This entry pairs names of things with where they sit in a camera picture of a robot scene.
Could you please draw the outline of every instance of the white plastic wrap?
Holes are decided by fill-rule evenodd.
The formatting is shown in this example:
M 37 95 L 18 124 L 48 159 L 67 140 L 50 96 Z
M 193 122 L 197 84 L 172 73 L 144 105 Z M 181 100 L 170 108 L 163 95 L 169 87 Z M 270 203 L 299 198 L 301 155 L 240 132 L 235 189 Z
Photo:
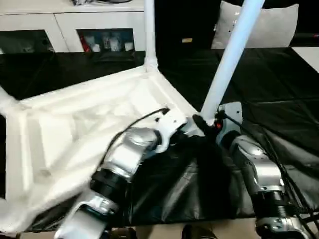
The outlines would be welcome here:
M 111 138 L 162 108 L 195 109 L 159 71 L 137 67 L 25 99 L 6 114 L 6 201 L 0 231 L 25 230 L 36 215 L 79 193 Z M 156 115 L 138 126 L 152 126 Z

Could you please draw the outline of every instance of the white metal pole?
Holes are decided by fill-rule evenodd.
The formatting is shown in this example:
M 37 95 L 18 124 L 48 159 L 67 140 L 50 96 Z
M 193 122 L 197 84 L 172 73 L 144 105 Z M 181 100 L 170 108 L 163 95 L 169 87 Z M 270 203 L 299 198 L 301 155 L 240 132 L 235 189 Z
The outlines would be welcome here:
M 207 122 L 212 120 L 216 114 L 264 1 L 265 0 L 244 1 L 239 19 L 231 34 L 229 43 L 224 51 L 203 108 L 201 109 L 201 115 Z
M 144 0 L 144 23 L 145 23 L 145 60 L 146 71 L 157 69 L 158 61 L 155 53 L 155 13 L 154 0 Z

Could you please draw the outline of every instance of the silver metal part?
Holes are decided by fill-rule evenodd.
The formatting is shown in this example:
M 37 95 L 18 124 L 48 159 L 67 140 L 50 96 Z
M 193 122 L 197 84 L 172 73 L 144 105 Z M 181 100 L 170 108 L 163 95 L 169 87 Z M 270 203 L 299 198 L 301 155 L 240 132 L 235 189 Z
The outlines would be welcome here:
M 72 220 L 62 224 L 56 232 L 55 239 L 99 239 L 106 226 L 106 222 L 78 210 Z
M 260 191 L 284 190 L 278 166 L 254 140 L 245 135 L 239 136 L 233 141 L 230 152 L 237 166 L 243 171 L 245 185 L 250 195 Z
M 81 210 L 83 206 L 88 206 L 103 215 L 112 214 L 118 209 L 118 206 L 111 200 L 91 189 L 87 189 L 79 196 L 65 217 L 61 227 L 54 235 L 55 239 L 99 239 L 106 222 Z
M 234 120 L 236 120 L 240 124 L 243 122 L 243 114 L 242 114 L 243 110 L 241 107 L 241 103 L 238 101 L 222 104 L 219 106 L 218 111 L 225 111 L 225 113 L 228 116 L 232 117 Z M 237 131 L 240 133 L 240 127 L 235 125 L 229 119 L 224 119 L 223 123 L 224 123 L 223 129 L 216 138 L 216 143 L 218 145 L 220 145 L 223 137 L 230 131 Z
M 149 128 L 132 128 L 122 142 L 106 155 L 102 165 L 130 181 L 146 154 L 156 145 L 158 138 Z
M 256 221 L 256 227 L 267 227 L 274 233 L 299 232 L 304 238 L 309 238 L 298 218 L 262 218 Z

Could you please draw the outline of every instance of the white cabinet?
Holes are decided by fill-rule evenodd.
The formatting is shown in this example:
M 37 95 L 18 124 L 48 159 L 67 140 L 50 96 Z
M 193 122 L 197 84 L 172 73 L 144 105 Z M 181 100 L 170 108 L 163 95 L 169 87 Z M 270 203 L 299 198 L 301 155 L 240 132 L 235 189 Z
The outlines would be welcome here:
M 144 0 L 74 6 L 71 0 L 0 0 L 3 53 L 140 51 Z
M 55 14 L 70 52 L 145 49 L 143 12 Z
M 2 53 L 68 52 L 53 14 L 0 16 Z

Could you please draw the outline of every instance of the table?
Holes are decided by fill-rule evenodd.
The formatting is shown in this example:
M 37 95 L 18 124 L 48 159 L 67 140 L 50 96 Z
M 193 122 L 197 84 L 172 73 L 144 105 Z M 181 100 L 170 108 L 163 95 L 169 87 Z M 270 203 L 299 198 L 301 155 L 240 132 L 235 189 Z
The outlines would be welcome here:
M 200 110 L 222 53 L 220 50 L 172 53 L 159 57 L 159 69 Z M 0 84 L 23 99 L 136 67 L 143 63 L 143 58 L 142 52 L 3 55 Z M 316 58 L 310 58 L 315 60 L 311 64 L 316 68 Z M 223 99 L 224 103 L 242 102 L 243 125 L 263 144 L 264 135 L 269 136 L 290 176 L 316 210 L 319 209 L 318 85 L 318 72 L 292 49 L 246 49 Z M 4 119 L 0 119 L 0 129 L 0 182 L 4 182 Z M 0 191 L 3 195 L 3 184 Z M 54 228 L 56 219 L 71 204 L 72 199 L 40 215 L 30 230 L 42 230 L 44 225 L 46 229 Z M 195 137 L 182 140 L 140 167 L 128 189 L 127 206 L 117 215 L 113 226 L 251 216 L 250 198 L 231 158 L 226 152 L 218 155 L 209 142 Z

